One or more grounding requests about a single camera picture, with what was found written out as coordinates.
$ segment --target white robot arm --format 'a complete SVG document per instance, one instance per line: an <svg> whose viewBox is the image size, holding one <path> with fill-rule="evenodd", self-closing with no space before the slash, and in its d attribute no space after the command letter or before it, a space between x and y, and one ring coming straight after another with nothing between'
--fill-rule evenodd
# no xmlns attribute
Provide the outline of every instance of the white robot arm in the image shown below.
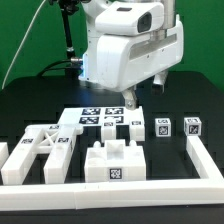
<svg viewBox="0 0 224 224"><path fill-rule="evenodd" d="M183 26L174 3L92 0L83 4L90 34L80 79L122 92L126 107L135 109L134 86L151 76L163 85L167 69L182 59Z"/></svg>

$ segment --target green backdrop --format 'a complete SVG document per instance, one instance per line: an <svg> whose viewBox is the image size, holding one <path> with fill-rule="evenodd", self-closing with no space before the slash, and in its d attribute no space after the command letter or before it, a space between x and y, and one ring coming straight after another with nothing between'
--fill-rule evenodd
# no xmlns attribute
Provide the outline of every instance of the green backdrop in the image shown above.
<svg viewBox="0 0 224 224"><path fill-rule="evenodd" d="M0 84L42 0L0 1ZM176 0L184 24L184 58L173 71L199 71L224 90L224 1ZM85 15L70 17L74 47L86 49ZM65 59L65 39L59 7L45 4L8 79L33 76L46 65Z"/></svg>

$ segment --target marker cube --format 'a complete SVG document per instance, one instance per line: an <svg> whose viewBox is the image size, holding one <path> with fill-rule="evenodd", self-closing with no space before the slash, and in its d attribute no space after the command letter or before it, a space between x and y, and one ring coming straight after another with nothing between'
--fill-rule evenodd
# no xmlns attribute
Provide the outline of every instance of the marker cube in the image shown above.
<svg viewBox="0 0 224 224"><path fill-rule="evenodd" d="M155 132L157 137L171 136L171 122L169 118L155 119Z"/></svg>
<svg viewBox="0 0 224 224"><path fill-rule="evenodd" d="M101 126L101 141L105 142L105 140L115 140L116 136L116 120L105 119Z"/></svg>
<svg viewBox="0 0 224 224"><path fill-rule="evenodd" d="M199 117L185 117L184 118L184 132L186 136L200 136L201 126L202 126L202 123Z"/></svg>
<svg viewBox="0 0 224 224"><path fill-rule="evenodd" d="M145 125L142 120L131 120L129 123L130 140L145 141Z"/></svg>

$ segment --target black surface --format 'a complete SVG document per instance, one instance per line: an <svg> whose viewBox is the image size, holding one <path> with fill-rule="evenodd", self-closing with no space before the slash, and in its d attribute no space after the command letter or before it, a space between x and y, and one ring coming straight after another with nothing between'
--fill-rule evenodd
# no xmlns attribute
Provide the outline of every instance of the black surface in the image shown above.
<svg viewBox="0 0 224 224"><path fill-rule="evenodd" d="M201 140L223 174L223 93L195 72L170 73L163 95L151 94L151 85L152 80L147 80L137 90L146 122L146 142L141 144L147 163L147 179L198 178L185 151L183 126L187 116L200 117ZM121 94L86 89L78 86L76 80L64 77L17 79L0 92L0 141L7 141L12 151L27 125L57 123L67 107L120 105L124 105ZM171 119L171 138L156 138L154 119L160 117ZM128 127L119 127L117 131L118 138L129 141ZM85 129L78 137L67 183L83 181L86 149L99 139L99 128ZM41 168L46 159L44 155L37 157L24 184L44 184ZM223 217L223 205L186 205L0 212L0 223L223 223Z"/></svg>

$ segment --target white plastic block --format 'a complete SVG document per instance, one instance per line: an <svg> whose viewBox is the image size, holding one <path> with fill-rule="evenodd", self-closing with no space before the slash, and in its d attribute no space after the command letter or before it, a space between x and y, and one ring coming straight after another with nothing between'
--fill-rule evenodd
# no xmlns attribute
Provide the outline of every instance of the white plastic block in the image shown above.
<svg viewBox="0 0 224 224"><path fill-rule="evenodd" d="M64 183L76 141L76 128L60 129L55 144L44 166L46 184Z"/></svg>
<svg viewBox="0 0 224 224"><path fill-rule="evenodd" d="M0 211L223 204L224 181L210 179L0 186Z"/></svg>
<svg viewBox="0 0 224 224"><path fill-rule="evenodd" d="M1 169L4 185L21 185L36 157L35 144L43 138L41 128L30 128L23 135Z"/></svg>
<svg viewBox="0 0 224 224"><path fill-rule="evenodd" d="M116 120L105 119L101 126L101 141L105 142L105 140L115 140L116 136Z"/></svg>
<svg viewBox="0 0 224 224"><path fill-rule="evenodd" d="M88 148L85 161L86 182L140 181L146 179L142 146L125 140L106 140L104 147Z"/></svg>
<svg viewBox="0 0 224 224"><path fill-rule="evenodd" d="M198 136L187 137L187 152L200 178L223 179L222 174Z"/></svg>
<svg viewBox="0 0 224 224"><path fill-rule="evenodd" d="M58 125L77 125L83 127L102 126L105 119L116 120L116 125L129 125L134 119L144 121L143 110L140 106L134 111L125 107L91 107L64 109Z"/></svg>
<svg viewBox="0 0 224 224"><path fill-rule="evenodd" d="M21 185L37 154L49 154L44 167L45 182L64 183L76 135L82 134L83 126L77 125L30 125L1 169L4 185Z"/></svg>
<svg viewBox="0 0 224 224"><path fill-rule="evenodd" d="M199 117L185 117L184 118L184 132L186 136L200 136L201 125L202 123Z"/></svg>
<svg viewBox="0 0 224 224"><path fill-rule="evenodd" d="M171 136L171 122L169 118L155 119L155 132L157 137Z"/></svg>
<svg viewBox="0 0 224 224"><path fill-rule="evenodd" d="M129 124L130 140L145 141L145 125L144 122L138 118L130 121Z"/></svg>
<svg viewBox="0 0 224 224"><path fill-rule="evenodd" d="M5 142L0 143L0 169L3 167L8 157L9 157L9 151L7 143Z"/></svg>

